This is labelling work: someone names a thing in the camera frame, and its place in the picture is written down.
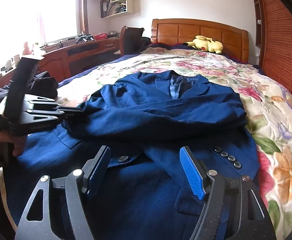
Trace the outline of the person's left hand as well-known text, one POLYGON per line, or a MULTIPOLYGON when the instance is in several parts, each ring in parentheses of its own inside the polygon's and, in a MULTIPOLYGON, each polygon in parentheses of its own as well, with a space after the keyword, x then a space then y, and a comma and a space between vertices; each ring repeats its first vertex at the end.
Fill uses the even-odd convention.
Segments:
POLYGON ((27 136, 18 137, 12 135, 7 130, 0 131, 0 158, 3 156, 3 145, 11 143, 14 145, 12 155, 15 157, 21 156, 24 152, 27 136))

